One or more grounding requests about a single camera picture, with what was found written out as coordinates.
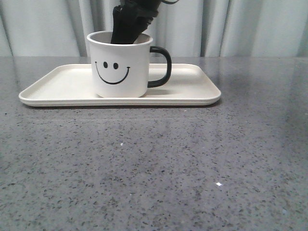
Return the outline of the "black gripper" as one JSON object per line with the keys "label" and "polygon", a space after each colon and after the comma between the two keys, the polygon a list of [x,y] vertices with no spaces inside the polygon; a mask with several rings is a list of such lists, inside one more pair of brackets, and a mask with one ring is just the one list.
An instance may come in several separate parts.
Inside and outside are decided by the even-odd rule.
{"label": "black gripper", "polygon": [[113,9],[112,44],[133,44],[158,16],[158,0],[121,0]]}

